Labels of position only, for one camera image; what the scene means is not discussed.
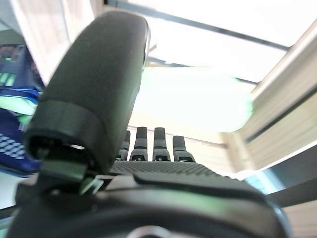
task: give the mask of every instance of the ceiling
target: ceiling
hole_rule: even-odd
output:
[[[108,4],[147,19],[150,60],[210,66],[249,82],[249,91],[314,22],[317,6],[310,0],[109,0]]]

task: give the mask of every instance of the green light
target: green light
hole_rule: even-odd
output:
[[[134,110],[214,131],[235,131],[252,114],[240,82],[207,67],[146,68]]]
[[[33,115],[36,105],[27,99],[0,96],[0,108],[25,115]]]
[[[14,84],[15,81],[15,75],[11,74],[8,78],[8,80],[6,81],[5,85],[6,86],[12,86]]]
[[[4,85],[4,83],[6,82],[6,79],[8,77],[8,73],[2,73],[1,76],[0,76],[0,85]]]

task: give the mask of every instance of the blurred background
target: blurred background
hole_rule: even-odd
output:
[[[21,116],[32,115],[63,55],[94,18],[110,10],[141,15],[151,29],[145,72],[152,70],[152,74],[148,74],[149,83],[141,86],[129,123],[130,151],[138,126],[148,128],[149,155],[155,127],[165,127],[170,154],[172,137],[183,135],[197,163],[245,179],[285,208],[297,238],[317,237],[316,7],[313,0],[0,0],[0,107],[14,112],[23,131],[21,125],[27,122]],[[24,73],[10,79],[6,70],[16,72],[22,65],[26,65]],[[160,113],[143,104],[153,85],[171,88],[184,72],[193,75],[184,88],[194,91],[202,86],[195,77],[200,67],[231,78],[224,86],[226,94],[219,93],[223,77],[209,84],[213,91],[203,98],[186,91],[201,113],[183,108],[176,114],[195,113],[194,117],[205,118],[204,123],[180,120],[170,109],[173,102],[166,101]],[[162,74],[162,82],[154,79],[153,74],[164,70],[165,75],[177,73],[168,80]],[[21,86],[11,83],[20,81],[26,85],[22,93],[34,90],[32,97],[17,96],[16,91],[8,94],[9,89],[21,93]],[[243,99],[237,101],[233,91]],[[8,95],[23,102],[8,103]],[[241,118],[236,111],[244,112]],[[3,115],[1,135],[7,125]],[[0,150],[4,150],[7,144],[1,135]],[[7,160],[1,156],[0,219],[14,205],[16,183],[28,176],[1,164]]]

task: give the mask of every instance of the black plastic housing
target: black plastic housing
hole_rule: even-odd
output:
[[[173,152],[175,162],[195,162],[194,156],[186,150],[183,136],[173,137]]]
[[[34,159],[69,144],[106,174],[116,158],[138,94],[149,39],[142,17],[111,11],[76,39],[40,99],[25,133]]]
[[[165,128],[154,129],[153,161],[170,161],[170,155],[166,147]]]
[[[148,129],[138,127],[135,138],[134,149],[130,155],[130,161],[147,161],[148,160]]]

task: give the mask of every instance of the bright light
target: bright light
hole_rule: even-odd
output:
[[[235,131],[252,113],[249,93],[206,67],[147,68],[135,111],[213,131]]]

